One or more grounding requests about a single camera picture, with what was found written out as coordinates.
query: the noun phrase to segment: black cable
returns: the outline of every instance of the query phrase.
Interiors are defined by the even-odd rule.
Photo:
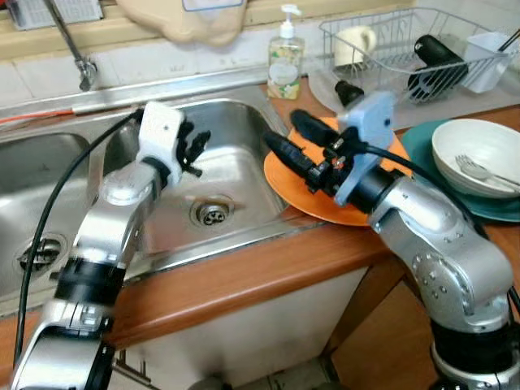
[[[29,290],[29,281],[31,279],[31,273],[33,272],[33,263],[34,258],[36,257],[38,246],[40,243],[41,235],[43,234],[43,229],[46,226],[47,219],[49,218],[50,210],[52,209],[56,198],[58,197],[60,191],[63,186],[70,179],[72,173],[76,170],[76,168],[90,155],[90,153],[98,147],[106,138],[111,136],[114,132],[119,130],[123,125],[125,125],[130,119],[136,119],[141,121],[143,115],[143,110],[138,109],[131,113],[129,116],[121,119],[118,123],[114,124],[111,128],[106,130],[101,136],[96,138],[87,149],[83,150],[79,156],[77,156],[74,161],[72,161],[71,165],[65,170],[62,176],[59,178],[58,183],[54,186],[52,193],[47,199],[47,203],[41,213],[40,220],[38,221],[38,225],[36,231],[34,232],[34,237],[32,239],[31,250],[29,252],[29,256],[27,259],[27,265],[24,271],[24,278],[22,280],[22,286],[20,288],[19,295],[19,304],[18,304],[18,323],[16,326],[16,344],[15,344],[15,356],[13,359],[13,366],[18,362],[20,355],[22,353],[22,348],[24,347],[24,331],[25,331],[25,311],[27,309],[27,297]]]
[[[418,175],[422,176],[424,179],[428,180],[431,184],[433,184],[441,192],[443,192],[444,195],[446,195],[446,197],[448,197],[449,200],[452,201],[453,204],[459,208],[459,210],[461,210],[465,217],[473,223],[475,231],[480,236],[482,236],[486,240],[489,240],[489,235],[484,230],[483,225],[473,216],[470,209],[468,209],[467,206],[458,199],[458,197],[453,193],[452,189],[440,183],[435,177],[433,177],[429,172],[425,171],[419,165],[415,164],[414,162],[411,162],[410,160],[402,158],[397,154],[389,152],[388,150],[381,149],[373,145],[368,145],[366,143],[361,144],[358,147],[354,146],[354,148],[358,153],[375,154],[376,156],[392,160],[393,162],[398,163],[403,167],[410,169],[411,171],[414,171]],[[514,287],[514,285],[511,286],[511,288],[509,289],[508,296],[511,302],[513,302],[513,305],[517,313],[520,314],[520,296],[518,295],[517,289]]]

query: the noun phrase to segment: faucet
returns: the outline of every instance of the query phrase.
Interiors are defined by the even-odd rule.
[[[59,13],[59,9],[56,6],[54,0],[43,0],[43,2],[49,10],[49,13],[52,16],[52,19],[54,20],[56,27],[61,32],[63,39],[67,43],[69,50],[74,56],[74,63],[80,71],[80,89],[84,92],[89,91],[92,88],[94,81],[96,80],[96,75],[98,73],[98,68],[96,67],[96,64],[89,60],[87,57],[81,55],[80,51],[76,47],[76,44],[72,40],[71,34],[67,30],[67,25],[63,21],[63,18]]]

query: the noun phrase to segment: fork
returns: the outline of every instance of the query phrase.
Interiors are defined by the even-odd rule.
[[[467,174],[470,177],[473,177],[474,179],[486,180],[496,177],[497,179],[501,179],[507,183],[517,185],[520,188],[520,183],[518,183],[517,181],[508,179],[507,177],[500,176],[496,173],[489,171],[486,167],[477,164],[475,161],[473,161],[472,158],[470,158],[466,154],[459,154],[455,157],[455,161],[461,168],[461,171],[463,173]]]

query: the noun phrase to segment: wooden countertop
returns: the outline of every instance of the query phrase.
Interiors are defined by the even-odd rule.
[[[317,116],[332,113],[314,100],[308,85],[296,102],[273,101],[288,124],[289,113],[305,108]],[[520,131],[520,106],[472,115]],[[492,239],[507,253],[520,287],[520,226],[492,224]],[[108,340],[118,348],[204,323],[220,315],[316,284],[391,256],[367,228],[325,225],[182,266],[126,287],[115,307]],[[30,335],[38,313],[28,314]],[[0,385],[11,373],[15,318],[0,322]]]

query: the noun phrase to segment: teal plate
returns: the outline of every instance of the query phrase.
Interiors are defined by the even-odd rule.
[[[408,152],[410,159],[428,171],[430,175],[443,184],[449,185],[446,179],[437,170],[431,153],[431,136],[441,124],[447,120],[437,120],[427,122],[408,130],[402,137],[401,142]],[[417,180],[426,182],[422,177],[416,175]],[[485,197],[475,197],[453,192],[458,195],[460,200],[471,210],[474,215],[485,219],[503,222],[520,222],[520,197],[513,199],[487,199]]]

